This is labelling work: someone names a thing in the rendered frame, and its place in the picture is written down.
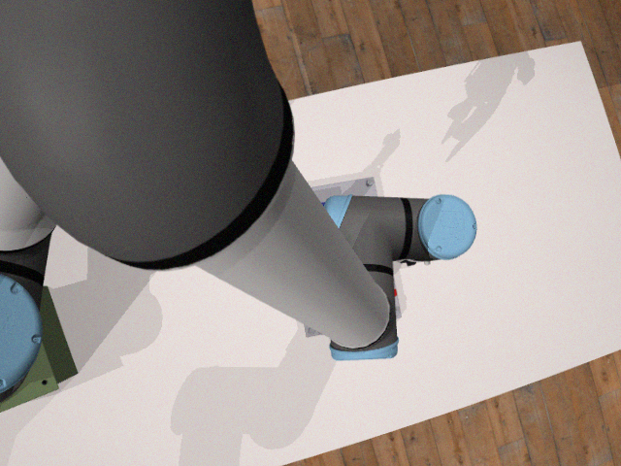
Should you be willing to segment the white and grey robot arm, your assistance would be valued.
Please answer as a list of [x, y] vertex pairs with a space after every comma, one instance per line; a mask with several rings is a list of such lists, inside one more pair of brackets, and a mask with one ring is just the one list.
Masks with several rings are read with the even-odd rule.
[[448, 194], [323, 206], [294, 144], [252, 0], [0, 0], [0, 402], [41, 347], [56, 225], [133, 268], [197, 265], [334, 360], [395, 357], [393, 259], [462, 255], [474, 212]]

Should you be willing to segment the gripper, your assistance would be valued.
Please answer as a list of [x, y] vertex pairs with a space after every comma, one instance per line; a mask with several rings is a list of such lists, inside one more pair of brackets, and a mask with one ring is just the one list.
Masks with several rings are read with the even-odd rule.
[[[397, 260], [398, 260], [398, 261], [397, 261]], [[415, 264], [416, 264], [416, 262], [410, 262], [410, 261], [407, 261], [407, 260], [405, 260], [405, 259], [393, 259], [393, 261], [397, 261], [397, 262], [399, 262], [399, 263], [405, 263], [405, 262], [406, 262], [408, 266], [411, 266], [411, 265], [415, 265]]]

